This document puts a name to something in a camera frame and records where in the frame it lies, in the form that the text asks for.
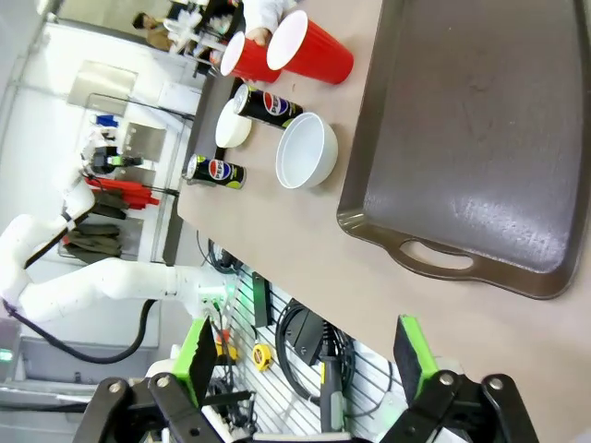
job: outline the beige table surface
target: beige table surface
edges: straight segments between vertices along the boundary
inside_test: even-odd
[[[385,357],[392,359],[397,316],[418,316],[433,352],[456,358],[473,380],[498,372],[515,379],[541,441],[566,442],[591,427],[589,241],[573,287],[537,302],[481,283],[420,277],[342,232],[335,214],[381,1],[305,0],[300,7],[354,52],[354,72],[338,87],[283,73],[268,90],[332,125],[340,143],[335,171],[317,189],[283,189],[275,177],[282,131],[255,124],[246,144],[226,156],[247,168],[244,189],[185,186],[180,216]]]

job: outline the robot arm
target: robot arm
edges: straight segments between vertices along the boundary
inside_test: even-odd
[[[0,235],[0,297],[20,305],[33,322],[60,318],[89,307],[104,297],[144,300],[177,300],[193,317],[203,311],[203,301],[226,296],[215,271],[192,267],[166,267],[156,263],[108,258],[62,277],[34,283],[26,271],[39,248],[53,245],[73,230],[94,205],[94,195],[81,167],[62,174],[57,184],[65,205],[52,221],[20,215]],[[213,287],[205,288],[206,282]]]
[[[81,168],[72,167],[56,186],[64,200],[62,213],[52,221],[19,215],[0,235],[0,296],[16,304],[31,283],[25,270],[27,261],[39,247],[51,244],[76,227],[76,221],[94,206],[94,195],[84,181]]]

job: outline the black soda can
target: black soda can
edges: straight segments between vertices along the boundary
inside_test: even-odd
[[[232,189],[242,189],[247,180],[247,170],[237,164],[210,160],[194,154],[188,162],[185,179],[190,185],[209,182]]]
[[[297,116],[304,113],[304,108],[299,104],[249,85],[238,88],[234,105],[236,114],[281,129],[286,129]]]

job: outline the white sleeve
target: white sleeve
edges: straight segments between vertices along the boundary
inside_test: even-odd
[[[293,4],[290,0],[244,0],[243,3],[247,34],[256,28],[275,32],[283,12]]]

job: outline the yellow tape measure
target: yellow tape measure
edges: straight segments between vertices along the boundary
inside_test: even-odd
[[[268,344],[256,344],[252,350],[252,361],[260,372],[269,369],[272,362],[271,346]]]

